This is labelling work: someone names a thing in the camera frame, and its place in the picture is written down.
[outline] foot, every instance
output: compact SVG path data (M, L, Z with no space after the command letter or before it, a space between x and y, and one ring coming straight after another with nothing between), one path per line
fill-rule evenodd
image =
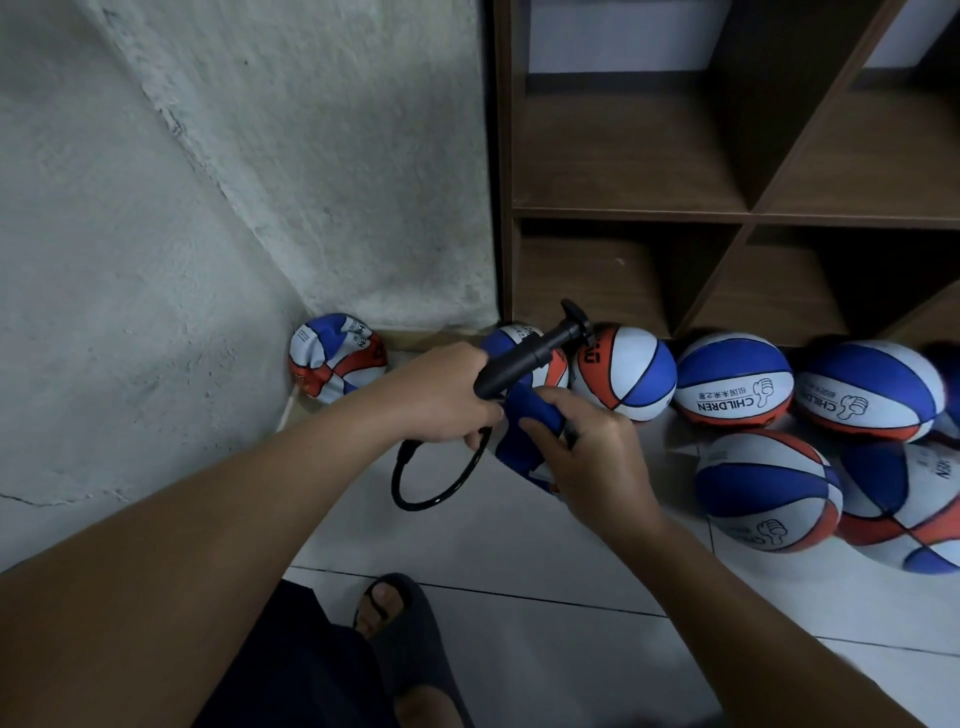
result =
M386 618L381 617L371 596ZM380 583L371 596L363 595L357 605L356 630L366 639L403 612L403 598L394 587ZM394 699L394 713L403 728L463 728L463 721L449 696L433 686L418 685Z

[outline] dark slipper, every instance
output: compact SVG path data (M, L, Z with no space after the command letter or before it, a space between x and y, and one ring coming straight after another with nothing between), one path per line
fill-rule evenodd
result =
M376 603L372 594L373 587L380 583L392 586L403 599L403 611L370 638L373 654L380 665L384 690L390 697L397 697L417 685L430 685L453 701L464 728L473 728L467 706L450 671L450 663L446 660L440 628L423 589L402 573L388 573L376 579L364 594L370 598L373 609L384 621L389 615Z

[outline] basketball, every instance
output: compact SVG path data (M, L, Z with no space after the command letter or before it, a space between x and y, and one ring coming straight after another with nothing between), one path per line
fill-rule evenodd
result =
M889 341L851 341L813 357L797 376L797 402L818 425L910 442L945 406L944 383L922 355Z
M760 551L802 551L837 527L839 479L826 457L785 432L724 435L706 448L694 480L710 522Z
M941 349L929 359L947 393L947 406L933 421L930 439L960 449L960 347Z
M346 313L329 313L297 329L290 373L307 396L332 404L387 371L380 336Z
M557 437L564 432L566 419L552 404L543 401L528 384L515 384L503 402L503 419L494 427L487 450L514 473L522 475L538 488L553 495L560 491L540 449L530 435L520 429L522 418L529 417L546 425Z
M525 324L507 324L489 334L480 342L480 348L490 355L491 359L508 352L530 334L542 335L537 327ZM563 350L553 350L553 359L549 364L538 367L531 374L524 375L520 383L531 387L565 387L569 380L566 367L566 355Z
M871 443L844 452L838 470L844 541L896 569L960 570L960 461L922 445Z
M759 336L705 336L677 361L674 402L695 423L765 427L786 412L792 396L786 357Z
M635 423L653 420L677 387L673 354L642 328L613 326L597 333L573 362L571 389Z

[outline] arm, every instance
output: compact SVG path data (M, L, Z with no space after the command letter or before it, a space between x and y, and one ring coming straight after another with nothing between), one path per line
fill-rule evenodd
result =
M0 723L189 725L361 471L500 419L473 395L486 360L434 350L0 574Z
M540 423L521 423L570 510L657 599L732 723L776 716L779 726L798 728L922 728L663 514L629 420L566 390L540 392L580 435L567 449Z

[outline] floor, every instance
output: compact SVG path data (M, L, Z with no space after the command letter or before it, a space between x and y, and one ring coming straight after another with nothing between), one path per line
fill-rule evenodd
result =
M297 400L289 423L309 416ZM931 728L960 712L960 577L902 573L837 539L798 554L752 551L711 529L692 495L697 433L671 410L640 431L660 501L732 570ZM303 547L287 578L349 623L372 577L425 588L478 728L706 726L719 706L653 597L566 508L491 457L448 502L404 513L396 453L374 463ZM466 464L424 446L408 498Z

